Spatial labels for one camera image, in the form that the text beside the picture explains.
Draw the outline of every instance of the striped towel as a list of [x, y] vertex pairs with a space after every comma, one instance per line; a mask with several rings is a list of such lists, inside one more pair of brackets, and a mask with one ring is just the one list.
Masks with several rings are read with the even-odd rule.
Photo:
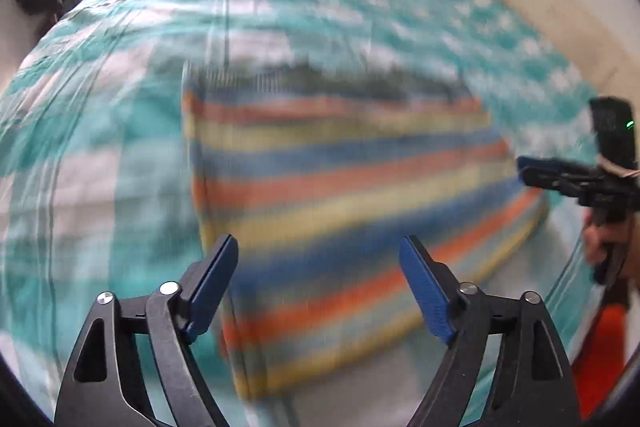
[[325, 374], [421, 324], [398, 266], [402, 236], [477, 280], [545, 213], [462, 83], [187, 64], [182, 103], [203, 247], [220, 233], [240, 244], [222, 339], [242, 397]]

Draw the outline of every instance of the beige headboard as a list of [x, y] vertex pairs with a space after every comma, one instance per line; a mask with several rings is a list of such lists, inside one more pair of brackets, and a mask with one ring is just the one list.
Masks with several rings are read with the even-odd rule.
[[577, 0], [502, 0], [546, 35], [602, 94], [640, 108], [640, 64]]

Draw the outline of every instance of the teal checkered bed sheet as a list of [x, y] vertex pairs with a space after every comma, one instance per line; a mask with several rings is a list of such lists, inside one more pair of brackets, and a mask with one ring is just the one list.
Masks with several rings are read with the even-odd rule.
[[[95, 296], [150, 293], [202, 256], [180, 128], [185, 62], [462, 79], [515, 153], [594, 155], [586, 106], [593, 89], [497, 0], [84, 0], [0, 98], [0, 350], [49, 416]], [[579, 233], [575, 207], [556, 204], [485, 285], [509, 293], [517, 280], [517, 291], [539, 290], [573, 354], [598, 297], [574, 249]], [[335, 378], [246, 404], [214, 344], [203, 335], [194, 353], [233, 427], [404, 425], [443, 349], [417, 331]], [[392, 385], [372, 378], [380, 372]], [[156, 414], [170, 421], [157, 377], [149, 379]], [[359, 408], [346, 394], [354, 403], [383, 396], [384, 407]]]

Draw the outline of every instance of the human hand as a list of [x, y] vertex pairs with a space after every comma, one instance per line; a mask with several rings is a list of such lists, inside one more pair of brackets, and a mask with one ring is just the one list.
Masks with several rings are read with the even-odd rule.
[[629, 214], [621, 223], [605, 223], [597, 227], [593, 223], [593, 209], [584, 211], [582, 240], [584, 241], [584, 259], [592, 266], [602, 263], [607, 257], [605, 243], [626, 243], [625, 266], [620, 275], [640, 283], [640, 230], [635, 214]]

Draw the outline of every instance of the metal rivet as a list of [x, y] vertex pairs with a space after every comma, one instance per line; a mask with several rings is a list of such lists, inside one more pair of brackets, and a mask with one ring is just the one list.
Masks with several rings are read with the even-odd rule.
[[526, 292], [524, 294], [524, 299], [531, 304], [539, 304], [540, 301], [542, 301], [540, 295], [535, 292]]
[[178, 290], [180, 289], [180, 286], [178, 285], [177, 282], [174, 281], [168, 281], [163, 283], [160, 286], [160, 293], [162, 295], [173, 295], [174, 293], [176, 293]]
[[460, 285], [460, 291], [465, 295], [475, 295], [478, 293], [478, 286], [472, 282], [463, 282]]
[[98, 304], [109, 304], [111, 301], [113, 301], [113, 293], [102, 292], [100, 295], [98, 295], [98, 298], [96, 300], [98, 301]]

